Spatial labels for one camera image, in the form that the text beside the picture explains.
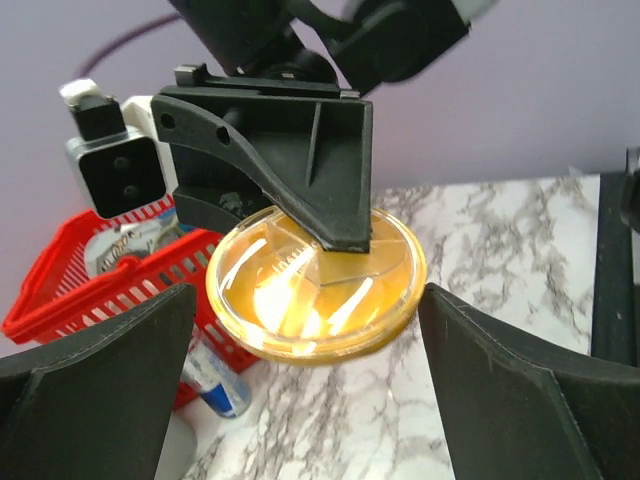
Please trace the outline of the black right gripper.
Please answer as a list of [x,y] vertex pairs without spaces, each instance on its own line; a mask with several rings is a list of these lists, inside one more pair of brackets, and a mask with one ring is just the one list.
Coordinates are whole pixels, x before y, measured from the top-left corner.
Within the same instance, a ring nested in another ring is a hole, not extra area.
[[181,223],[226,234],[274,204],[324,249],[368,251],[371,103],[333,84],[220,77],[205,64],[178,66],[174,75],[179,87],[277,96],[153,97],[158,138],[173,156]]

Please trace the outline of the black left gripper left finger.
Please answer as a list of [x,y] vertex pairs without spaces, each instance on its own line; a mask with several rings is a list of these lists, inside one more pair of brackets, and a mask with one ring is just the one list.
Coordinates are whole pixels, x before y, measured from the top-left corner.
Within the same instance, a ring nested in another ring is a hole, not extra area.
[[196,308],[193,286],[1,360],[4,479],[151,479]]

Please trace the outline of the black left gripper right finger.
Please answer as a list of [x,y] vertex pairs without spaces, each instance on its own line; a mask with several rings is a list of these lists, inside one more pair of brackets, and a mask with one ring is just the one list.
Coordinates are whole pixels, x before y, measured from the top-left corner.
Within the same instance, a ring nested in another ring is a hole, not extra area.
[[638,478],[638,368],[548,342],[434,283],[418,313],[456,478]]

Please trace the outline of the round yellow pill container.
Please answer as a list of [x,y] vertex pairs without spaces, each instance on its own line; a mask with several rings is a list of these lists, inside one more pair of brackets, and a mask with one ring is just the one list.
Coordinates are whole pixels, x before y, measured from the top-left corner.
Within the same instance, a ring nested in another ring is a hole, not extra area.
[[205,286],[222,326],[243,348],[311,366],[389,344],[412,320],[426,280],[421,243],[384,210],[371,212],[368,252],[339,253],[269,207],[220,241]]

